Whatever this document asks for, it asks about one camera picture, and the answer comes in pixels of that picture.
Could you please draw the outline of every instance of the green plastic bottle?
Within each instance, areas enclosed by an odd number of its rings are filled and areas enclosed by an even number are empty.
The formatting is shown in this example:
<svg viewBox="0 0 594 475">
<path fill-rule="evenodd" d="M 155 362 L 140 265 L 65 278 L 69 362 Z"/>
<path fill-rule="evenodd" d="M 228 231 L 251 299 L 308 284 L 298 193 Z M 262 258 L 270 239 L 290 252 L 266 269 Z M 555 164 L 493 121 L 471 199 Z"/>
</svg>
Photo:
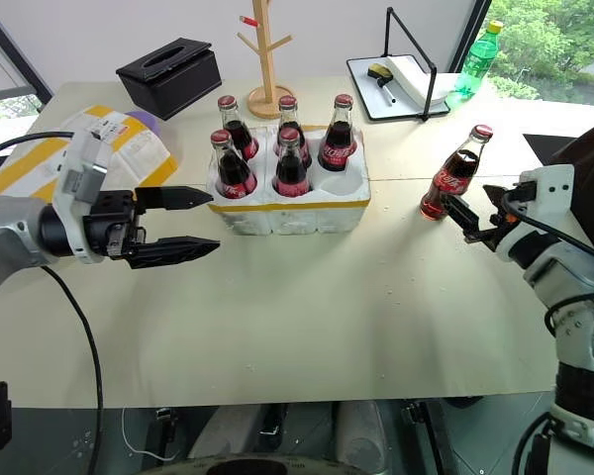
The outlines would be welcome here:
<svg viewBox="0 0 594 475">
<path fill-rule="evenodd" d="M 499 52 L 497 37 L 502 28 L 504 28 L 502 22 L 490 22 L 486 33 L 468 51 L 462 72 L 457 77 L 453 88 L 462 99 L 472 97 L 482 85 L 482 79 Z"/>
</svg>

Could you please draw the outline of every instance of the wooden mug tree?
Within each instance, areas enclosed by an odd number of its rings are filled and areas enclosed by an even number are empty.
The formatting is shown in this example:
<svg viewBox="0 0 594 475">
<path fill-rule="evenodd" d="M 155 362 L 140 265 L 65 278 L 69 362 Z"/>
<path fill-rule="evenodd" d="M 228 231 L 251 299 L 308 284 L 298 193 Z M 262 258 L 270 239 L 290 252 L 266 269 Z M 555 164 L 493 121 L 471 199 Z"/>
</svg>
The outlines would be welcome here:
<svg viewBox="0 0 594 475">
<path fill-rule="evenodd" d="M 240 17 L 241 20 L 255 27 L 257 32 L 257 47 L 242 33 L 238 33 L 245 44 L 258 56 L 261 65 L 263 86 L 257 87 L 248 94 L 247 105 L 252 114 L 263 119 L 276 119 L 279 117 L 277 99 L 286 94 L 293 95 L 292 91 L 285 86 L 278 86 L 275 83 L 275 70 L 273 67 L 273 50 L 290 42 L 293 37 L 290 35 L 281 40 L 270 42 L 270 25 L 268 24 L 268 5 L 270 0 L 253 0 L 254 19 Z"/>
</svg>

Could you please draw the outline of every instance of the styrofoam bottle holder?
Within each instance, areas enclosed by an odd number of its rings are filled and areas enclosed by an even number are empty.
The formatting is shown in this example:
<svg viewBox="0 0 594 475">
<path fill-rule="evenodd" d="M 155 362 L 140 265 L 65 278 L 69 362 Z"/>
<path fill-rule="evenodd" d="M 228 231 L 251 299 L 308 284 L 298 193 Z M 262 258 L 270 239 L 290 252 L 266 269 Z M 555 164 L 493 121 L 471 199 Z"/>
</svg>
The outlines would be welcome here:
<svg viewBox="0 0 594 475">
<path fill-rule="evenodd" d="M 218 192 L 218 164 L 209 166 L 207 191 L 214 197 L 209 207 L 234 233 L 241 235 L 307 235 L 344 233 L 358 225 L 369 204 L 370 191 L 362 135 L 354 131 L 356 151 L 347 160 L 346 170 L 328 171 L 319 164 L 317 154 L 326 129 L 305 127 L 305 138 L 313 159 L 308 168 L 312 191 L 295 198 L 279 195 L 273 188 L 278 157 L 273 150 L 277 127 L 251 129 L 259 141 L 257 155 L 248 161 L 257 178 L 257 187 L 238 200 Z"/>
</svg>

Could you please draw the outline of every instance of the beige table surface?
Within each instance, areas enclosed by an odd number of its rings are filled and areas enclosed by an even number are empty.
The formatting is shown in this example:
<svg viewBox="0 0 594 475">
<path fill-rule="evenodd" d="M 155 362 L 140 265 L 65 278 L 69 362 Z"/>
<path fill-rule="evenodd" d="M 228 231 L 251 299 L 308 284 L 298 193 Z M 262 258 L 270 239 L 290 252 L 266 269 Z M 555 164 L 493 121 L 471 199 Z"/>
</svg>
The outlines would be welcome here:
<svg viewBox="0 0 594 475">
<path fill-rule="evenodd" d="M 290 85 L 304 124 L 325 124 L 335 94 L 352 92 L 343 77 Z M 252 87 L 226 82 L 161 124 L 163 141 L 182 157 L 169 184 L 204 183 L 208 137 L 220 126 L 216 99 L 224 93 L 242 98 Z M 236 237 L 203 207 L 151 212 L 143 220 L 149 240 L 190 235 L 222 241 L 198 261 L 131 270 L 124 262 L 84 266 L 64 259 L 55 268 L 90 320 L 106 406 L 549 389 L 553 342 L 543 325 L 544 306 L 520 269 L 481 244 L 465 244 L 453 222 L 432 223 L 418 212 L 431 176 L 475 123 L 496 131 L 466 196 L 480 216 L 492 211 L 481 184 L 510 186 L 521 171 L 540 165 L 520 135 L 527 122 L 520 119 L 521 102 L 500 101 L 484 90 L 444 118 L 380 125 L 366 124 L 357 104 L 372 201 L 349 234 Z M 56 128 L 97 103 L 134 108 L 120 84 L 67 84 L 34 130 Z M 585 116 L 588 129 L 594 112 Z M 569 214 L 564 228 L 584 238 Z M 40 269 L 0 288 L 0 380 L 9 382 L 16 407 L 95 405 L 81 326 Z"/>
</svg>

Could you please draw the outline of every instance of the coca-cola bottle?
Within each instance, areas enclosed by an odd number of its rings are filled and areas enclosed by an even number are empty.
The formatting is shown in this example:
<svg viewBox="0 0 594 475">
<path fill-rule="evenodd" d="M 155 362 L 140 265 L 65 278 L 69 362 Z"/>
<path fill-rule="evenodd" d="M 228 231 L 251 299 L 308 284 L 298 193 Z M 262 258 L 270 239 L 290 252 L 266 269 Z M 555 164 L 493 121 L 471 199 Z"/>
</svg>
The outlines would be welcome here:
<svg viewBox="0 0 594 475">
<path fill-rule="evenodd" d="M 352 103 L 349 94 L 340 94 L 335 98 L 335 113 L 319 148 L 319 163 L 327 170 L 345 170 L 347 158 L 356 150 L 352 132 Z"/>
<path fill-rule="evenodd" d="M 257 179 L 234 147 L 229 132 L 219 130 L 211 135 L 218 162 L 220 183 L 218 191 L 225 198 L 236 200 L 249 195 L 257 186 Z"/>
<path fill-rule="evenodd" d="M 218 99 L 218 107 L 222 114 L 222 127 L 234 140 L 234 145 L 242 154 L 244 160 L 251 160 L 257 153 L 259 144 L 248 131 L 247 124 L 240 117 L 238 101 L 234 96 L 222 96 Z"/>
<path fill-rule="evenodd" d="M 493 137 L 493 130 L 488 126 L 475 126 L 468 139 L 449 158 L 441 170 L 434 176 L 429 192 L 420 202 L 421 213 L 430 220 L 441 220 L 446 210 L 441 202 L 441 195 L 463 195 L 468 189 L 473 175 L 477 171 L 484 146 Z"/>
<path fill-rule="evenodd" d="M 279 133 L 280 155 L 273 180 L 275 191 L 294 198 L 310 191 L 306 165 L 299 152 L 299 132 L 285 127 Z"/>
<path fill-rule="evenodd" d="M 304 131 L 302 131 L 299 120 L 297 119 L 297 99 L 293 96 L 281 96 L 279 98 L 279 112 L 281 116 L 279 117 L 279 131 L 277 133 L 277 143 L 275 144 L 275 154 L 279 155 L 279 134 L 282 129 L 286 127 L 296 129 L 299 132 L 299 152 L 301 159 L 304 160 L 304 165 L 308 168 L 312 164 L 313 159 L 310 156 L 310 150 L 304 138 Z"/>
</svg>

